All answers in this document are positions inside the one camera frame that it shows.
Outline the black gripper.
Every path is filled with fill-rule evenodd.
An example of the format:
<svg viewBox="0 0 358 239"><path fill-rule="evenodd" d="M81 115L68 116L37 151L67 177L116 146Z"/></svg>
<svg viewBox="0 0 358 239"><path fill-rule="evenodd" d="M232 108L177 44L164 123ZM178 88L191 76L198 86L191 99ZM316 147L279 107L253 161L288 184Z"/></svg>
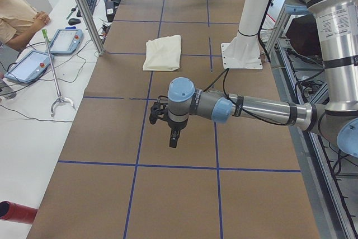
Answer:
<svg viewBox="0 0 358 239"><path fill-rule="evenodd" d="M176 122L173 120L169 120L168 126L171 128L170 139L169 139L169 146L171 148L176 148L178 140L180 138L180 132L184 129L187 125L187 120Z"/></svg>

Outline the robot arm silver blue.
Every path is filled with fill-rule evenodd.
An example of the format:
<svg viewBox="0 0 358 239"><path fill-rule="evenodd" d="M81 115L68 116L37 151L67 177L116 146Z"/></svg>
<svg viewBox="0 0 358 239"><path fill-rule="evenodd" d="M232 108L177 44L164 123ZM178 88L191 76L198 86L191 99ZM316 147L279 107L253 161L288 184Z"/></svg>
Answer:
<svg viewBox="0 0 358 239"><path fill-rule="evenodd" d="M249 96L204 92L188 78L169 84L169 144L176 147L190 115L217 123L244 116L273 125L293 125L321 135L343 152L357 156L357 0L287 0L303 4L315 18L329 102L294 104Z"/></svg>

